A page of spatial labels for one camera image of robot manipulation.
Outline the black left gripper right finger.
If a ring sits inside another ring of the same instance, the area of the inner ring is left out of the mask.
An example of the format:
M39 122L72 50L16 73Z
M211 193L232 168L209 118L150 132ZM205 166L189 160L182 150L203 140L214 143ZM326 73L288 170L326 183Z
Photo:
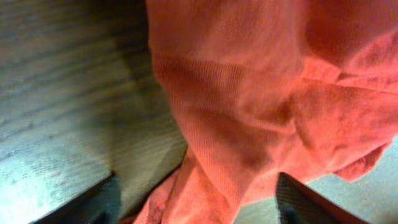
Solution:
M275 198L281 224L368 224L284 172Z

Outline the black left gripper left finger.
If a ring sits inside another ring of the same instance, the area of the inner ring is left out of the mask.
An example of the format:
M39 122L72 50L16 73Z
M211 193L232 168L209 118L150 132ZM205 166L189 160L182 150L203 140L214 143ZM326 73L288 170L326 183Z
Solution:
M117 224L120 209L119 176L112 172L107 178L34 224Z

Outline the orange t-shirt with white print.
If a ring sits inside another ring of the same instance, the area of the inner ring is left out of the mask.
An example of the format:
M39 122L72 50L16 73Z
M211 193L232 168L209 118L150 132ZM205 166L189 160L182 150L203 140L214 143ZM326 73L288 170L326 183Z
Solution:
M370 172L397 135L397 2L147 1L153 69L187 141L136 223L232 223L285 172Z

